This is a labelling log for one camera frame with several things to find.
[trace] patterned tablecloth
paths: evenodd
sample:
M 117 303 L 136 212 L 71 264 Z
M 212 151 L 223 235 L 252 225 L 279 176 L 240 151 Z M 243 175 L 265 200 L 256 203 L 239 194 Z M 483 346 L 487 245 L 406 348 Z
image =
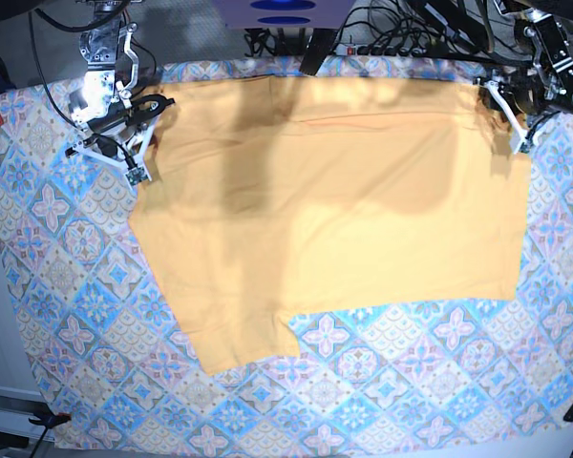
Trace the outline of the patterned tablecloth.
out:
M 167 66 L 163 80 L 297 74 L 294 59 Z M 333 58 L 322 76 L 470 82 L 481 67 Z M 53 84 L 63 106 L 80 81 Z M 136 202 L 40 88 L 0 96 L 0 251 L 19 332 L 61 448 L 329 455 L 446 448 L 567 427 L 573 401 L 573 116 L 532 158 L 512 302 L 462 300 L 299 316 L 301 358 L 200 369 L 127 218 Z

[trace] tablecloth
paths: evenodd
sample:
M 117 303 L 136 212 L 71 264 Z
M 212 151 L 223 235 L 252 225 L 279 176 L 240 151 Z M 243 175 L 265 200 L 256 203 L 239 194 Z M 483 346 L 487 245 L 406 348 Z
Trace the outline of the tablecloth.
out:
M 299 75 L 294 58 L 169 65 L 164 82 Z M 479 65 L 330 58 L 320 76 L 470 82 Z M 80 80 L 51 85 L 60 106 Z M 0 252 L 60 448 L 204 456 L 376 454 L 568 427 L 573 401 L 573 116 L 548 123 L 511 302 L 361 303 L 294 318 L 299 358 L 200 368 L 127 218 L 119 173 L 67 159 L 42 88 L 0 95 Z

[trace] fabric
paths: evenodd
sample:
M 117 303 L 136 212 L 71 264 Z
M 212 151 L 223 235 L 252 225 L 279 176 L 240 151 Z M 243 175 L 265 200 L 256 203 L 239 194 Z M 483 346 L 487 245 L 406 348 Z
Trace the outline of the fabric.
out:
M 530 159 L 478 88 L 272 77 L 162 92 L 177 106 L 130 226 L 208 374 L 299 356 L 298 314 L 514 299 Z
M 294 76 L 298 66 L 188 62 L 162 77 Z M 379 56 L 332 57 L 319 72 L 461 83 L 482 74 L 477 64 Z M 57 104 L 81 83 L 52 84 Z M 41 87 L 0 95 L 0 111 L 0 253 L 38 390 L 73 415 L 53 431 L 56 447 L 364 456 L 573 427 L 562 421 L 573 402 L 573 116 L 552 119 L 530 155 L 513 301 L 361 302 L 298 315 L 289 328 L 299 358 L 209 377 L 127 225 L 136 195 L 124 178 L 63 156 L 73 131 Z M 455 389 L 431 385 L 436 374 Z

